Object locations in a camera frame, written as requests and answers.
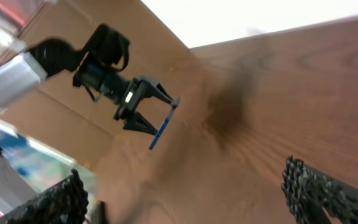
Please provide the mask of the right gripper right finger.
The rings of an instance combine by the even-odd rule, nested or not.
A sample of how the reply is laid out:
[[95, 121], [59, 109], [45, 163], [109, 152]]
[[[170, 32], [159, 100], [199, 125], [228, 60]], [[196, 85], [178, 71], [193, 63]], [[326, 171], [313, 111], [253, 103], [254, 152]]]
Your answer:
[[297, 224], [358, 223], [358, 189], [289, 156], [281, 189]]

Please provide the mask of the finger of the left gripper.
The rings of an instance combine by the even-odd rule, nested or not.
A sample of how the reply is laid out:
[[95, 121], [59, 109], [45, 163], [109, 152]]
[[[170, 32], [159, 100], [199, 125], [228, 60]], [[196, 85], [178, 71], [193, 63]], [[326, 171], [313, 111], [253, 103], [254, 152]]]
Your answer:
[[135, 112], [124, 120], [123, 129], [156, 135], [157, 129], [148, 122], [139, 112]]
[[179, 99], [174, 100], [157, 79], [146, 78], [143, 84], [145, 85], [144, 98], [155, 97], [171, 106], [178, 106]]

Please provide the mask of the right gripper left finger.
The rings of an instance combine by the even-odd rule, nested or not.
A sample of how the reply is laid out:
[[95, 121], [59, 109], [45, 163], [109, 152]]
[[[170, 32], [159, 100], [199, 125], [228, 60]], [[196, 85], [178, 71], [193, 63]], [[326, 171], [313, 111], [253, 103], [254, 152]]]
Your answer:
[[0, 217], [0, 224], [82, 224], [88, 193], [77, 170], [59, 183]]

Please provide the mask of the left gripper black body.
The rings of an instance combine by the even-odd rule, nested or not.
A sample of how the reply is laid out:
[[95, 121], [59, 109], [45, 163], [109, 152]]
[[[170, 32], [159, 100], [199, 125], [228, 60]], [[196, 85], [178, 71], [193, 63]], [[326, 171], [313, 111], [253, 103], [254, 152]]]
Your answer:
[[82, 65], [73, 77], [73, 86], [85, 87], [93, 102], [109, 98], [117, 106], [115, 120], [125, 120], [134, 114], [140, 101], [144, 99], [143, 80], [128, 80], [120, 76], [114, 68], [101, 68], [94, 63]]

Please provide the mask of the blue Galaxy smartphone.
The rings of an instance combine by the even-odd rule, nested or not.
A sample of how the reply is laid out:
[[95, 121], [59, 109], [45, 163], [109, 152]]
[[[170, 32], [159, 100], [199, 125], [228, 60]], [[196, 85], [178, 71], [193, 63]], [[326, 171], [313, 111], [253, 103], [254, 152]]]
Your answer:
[[171, 104], [171, 109], [169, 111], [169, 113], [167, 114], [166, 118], [164, 119], [161, 127], [159, 128], [159, 130], [157, 131], [157, 133], [154, 136], [153, 141], [151, 142], [150, 146], [149, 146], [149, 150], [152, 150], [156, 143], [158, 142], [158, 140], [160, 139], [162, 133], [164, 132], [165, 128], [167, 127], [168, 123], [170, 122], [175, 110], [177, 109], [178, 105], [179, 105], [180, 100], [176, 99], [175, 101], [172, 102]]

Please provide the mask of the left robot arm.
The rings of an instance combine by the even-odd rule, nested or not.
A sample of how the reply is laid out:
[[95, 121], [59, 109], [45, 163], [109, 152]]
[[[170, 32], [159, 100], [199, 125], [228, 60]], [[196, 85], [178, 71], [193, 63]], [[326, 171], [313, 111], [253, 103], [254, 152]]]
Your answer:
[[31, 91], [54, 75], [67, 70], [74, 72], [73, 86], [84, 87], [93, 102], [106, 97], [116, 106], [113, 118], [124, 122], [123, 128], [160, 136], [170, 118], [156, 129], [139, 112], [139, 103], [156, 98], [178, 106], [159, 81], [145, 76], [131, 80], [122, 77], [116, 65], [129, 62], [129, 44], [124, 37], [89, 40], [81, 50], [74, 50], [61, 39], [47, 39], [11, 58], [0, 66], [0, 108]]

